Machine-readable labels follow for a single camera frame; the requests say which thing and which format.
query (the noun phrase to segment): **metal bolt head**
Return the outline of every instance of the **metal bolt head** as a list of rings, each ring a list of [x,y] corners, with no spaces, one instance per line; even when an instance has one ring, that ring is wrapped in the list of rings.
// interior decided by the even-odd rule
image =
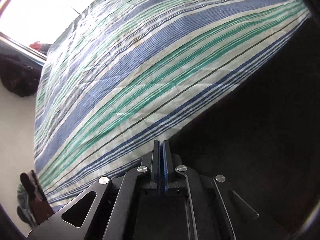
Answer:
[[[187,170],[187,166],[186,166],[186,165],[179,165],[179,166],[177,167],[177,170],[178,170],[178,171],[186,171],[186,170]]]
[[[224,182],[225,180],[226,180],[226,177],[223,175],[216,176],[216,181],[218,181],[218,182]]]
[[[148,170],[148,168],[146,166],[140,166],[138,167],[137,171],[138,172],[141,172],[141,173],[144,173]]]
[[[100,184],[107,184],[107,183],[109,183],[109,178],[108,178],[108,177],[101,177],[101,178],[98,180],[98,182],[99,182]]]

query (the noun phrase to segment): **wrinkled fabric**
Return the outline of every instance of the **wrinkled fabric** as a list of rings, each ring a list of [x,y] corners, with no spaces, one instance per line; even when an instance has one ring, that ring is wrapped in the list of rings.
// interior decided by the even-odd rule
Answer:
[[[31,229],[36,228],[38,224],[31,211],[31,207],[29,203],[29,195],[21,184],[19,184],[18,186],[17,200],[18,200],[18,205],[24,215],[24,219],[28,221],[28,225],[31,227]]]
[[[35,167],[53,209],[135,166],[307,17],[300,0],[93,2],[51,46],[37,94]]]

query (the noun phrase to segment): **dark floor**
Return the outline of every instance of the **dark floor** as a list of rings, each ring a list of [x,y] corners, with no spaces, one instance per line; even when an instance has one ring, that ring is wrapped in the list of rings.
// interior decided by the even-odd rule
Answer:
[[[320,29],[307,20],[230,95],[169,140],[200,174],[223,174],[289,232],[320,193]]]

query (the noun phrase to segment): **bed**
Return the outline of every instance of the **bed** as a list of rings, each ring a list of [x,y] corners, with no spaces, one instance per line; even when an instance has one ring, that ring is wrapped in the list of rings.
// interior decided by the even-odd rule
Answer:
[[[301,0],[93,2],[51,46],[37,93],[35,168],[52,208],[136,166],[308,17]]]

